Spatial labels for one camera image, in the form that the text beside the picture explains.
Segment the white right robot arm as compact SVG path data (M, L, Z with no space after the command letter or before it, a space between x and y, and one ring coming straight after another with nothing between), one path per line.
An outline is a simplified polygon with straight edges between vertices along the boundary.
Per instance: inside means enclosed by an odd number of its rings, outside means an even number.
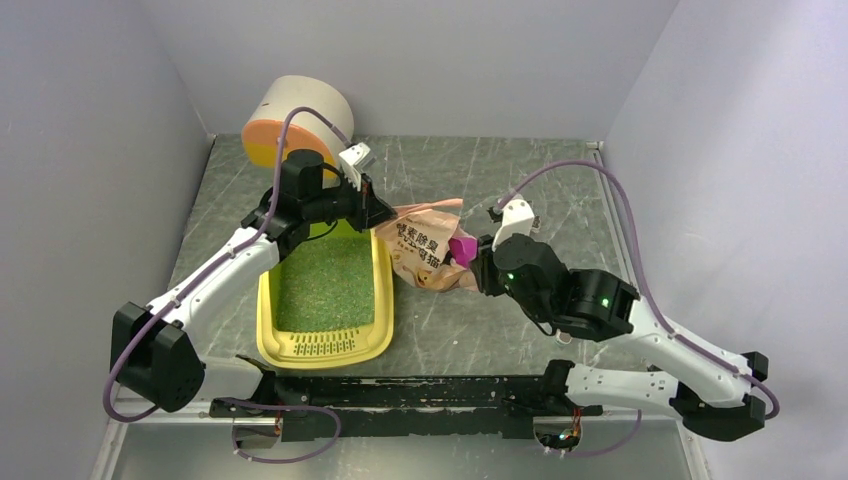
M762 429L779 403L764 385L768 358L719 348L656 312L647 296L600 269L570 269L546 243L514 234L477 242L470 263L478 290L506 295L545 335L630 351L643 371L552 360L539 398L553 414L615 406L680 421L701 437L731 442Z

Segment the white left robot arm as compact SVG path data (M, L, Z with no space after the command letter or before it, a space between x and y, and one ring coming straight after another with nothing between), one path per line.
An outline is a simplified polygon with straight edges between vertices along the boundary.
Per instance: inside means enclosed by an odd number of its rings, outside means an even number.
M365 171L372 161L364 143L343 150L336 165L313 150L291 151L276 166L258 205L210 259L159 297L121 306L112 320L110 372L102 394L107 413L124 418L111 403L115 385L166 412L191 402L206 365L189 328L213 319L232 296L311 242L312 225L346 222L363 232L394 218L395 210L375 194Z

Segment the orange cat litter bag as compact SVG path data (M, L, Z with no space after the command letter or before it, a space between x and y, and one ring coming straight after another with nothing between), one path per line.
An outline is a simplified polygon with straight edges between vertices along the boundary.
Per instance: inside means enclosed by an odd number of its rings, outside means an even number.
M375 228L400 279L435 292L477 289L470 268L450 265L446 260L450 238L472 236L460 227L456 211L462 206L461 198L397 206L397 218Z

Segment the magenta plastic scoop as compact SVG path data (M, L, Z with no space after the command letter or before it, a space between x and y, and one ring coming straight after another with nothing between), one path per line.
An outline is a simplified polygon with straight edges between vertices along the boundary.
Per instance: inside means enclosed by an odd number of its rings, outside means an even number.
M478 239L473 236L452 237L448 241L447 263L469 269L477 256Z

